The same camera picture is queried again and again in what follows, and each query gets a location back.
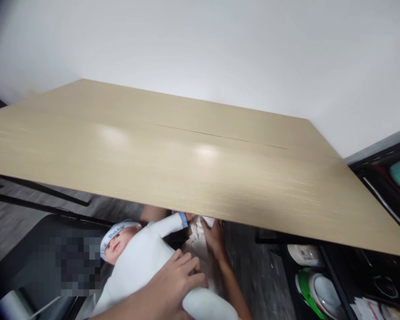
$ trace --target white cloth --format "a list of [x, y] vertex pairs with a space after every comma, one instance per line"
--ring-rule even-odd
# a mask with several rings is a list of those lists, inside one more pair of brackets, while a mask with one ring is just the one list
[[[162, 238], [181, 230], [182, 223], [179, 214], [151, 222], [129, 241], [91, 316], [108, 310], [151, 280], [175, 252]], [[195, 320], [238, 320], [235, 309], [206, 288], [190, 291], [182, 306]]]
[[[215, 219], [203, 217], [206, 224], [211, 228]], [[208, 250], [204, 229], [200, 222], [200, 216], [194, 217], [190, 221], [191, 235], [182, 246], [182, 252], [190, 252], [192, 256], [197, 256], [200, 259], [200, 269], [208, 279], [209, 290], [216, 294], [222, 292], [222, 288], [218, 287], [217, 275], [215, 273], [214, 258]]]

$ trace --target pixelated area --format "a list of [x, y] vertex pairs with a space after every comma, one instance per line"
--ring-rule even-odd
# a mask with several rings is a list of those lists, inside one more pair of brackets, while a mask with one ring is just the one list
[[54, 252], [56, 296], [90, 296], [101, 289], [101, 240], [98, 230], [59, 230], [39, 246], [40, 256]]

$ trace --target table top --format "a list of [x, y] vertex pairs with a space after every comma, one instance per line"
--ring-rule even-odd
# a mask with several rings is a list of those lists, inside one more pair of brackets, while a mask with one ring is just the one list
[[306, 119], [79, 80], [0, 109], [0, 174], [400, 255]]

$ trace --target doll leg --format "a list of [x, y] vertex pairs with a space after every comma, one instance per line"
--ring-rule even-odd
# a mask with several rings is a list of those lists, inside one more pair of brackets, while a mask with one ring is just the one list
[[232, 305], [203, 287], [191, 290], [182, 301], [182, 307], [195, 320], [239, 319]]

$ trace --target white bowl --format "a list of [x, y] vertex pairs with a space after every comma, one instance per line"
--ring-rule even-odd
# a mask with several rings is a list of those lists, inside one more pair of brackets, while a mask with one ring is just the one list
[[314, 302], [325, 317], [333, 320], [346, 319], [345, 311], [331, 280], [321, 273], [310, 272], [308, 287]]
[[301, 266], [324, 267], [324, 263], [316, 246], [288, 244], [288, 251], [292, 259]]

